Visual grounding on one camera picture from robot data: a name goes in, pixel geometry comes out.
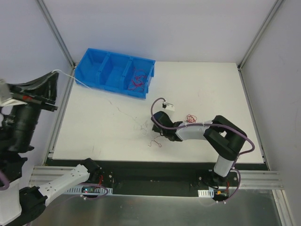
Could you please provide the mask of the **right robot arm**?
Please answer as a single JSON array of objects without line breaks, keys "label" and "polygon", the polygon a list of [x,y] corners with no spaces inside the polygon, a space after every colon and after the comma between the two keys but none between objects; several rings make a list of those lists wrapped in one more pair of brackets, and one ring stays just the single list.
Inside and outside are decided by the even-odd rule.
[{"label": "right robot arm", "polygon": [[218,153],[212,172],[203,176],[203,183],[211,188],[224,185],[229,172],[247,140],[247,135],[221,115],[206,123],[172,122],[164,111],[151,116],[152,130],[173,142],[185,140],[206,140]]}]

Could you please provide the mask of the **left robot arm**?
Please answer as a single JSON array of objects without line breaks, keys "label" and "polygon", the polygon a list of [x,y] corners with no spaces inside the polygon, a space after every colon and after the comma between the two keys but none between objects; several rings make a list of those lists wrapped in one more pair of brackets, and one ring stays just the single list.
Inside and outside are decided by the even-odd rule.
[{"label": "left robot arm", "polygon": [[20,187],[22,169],[28,160],[22,154],[31,146],[41,111],[57,110],[59,70],[53,70],[29,82],[11,84],[0,80],[0,224],[23,226],[39,217],[46,207],[68,189],[78,185],[99,186],[102,171],[87,158],[71,171],[40,186]]}]

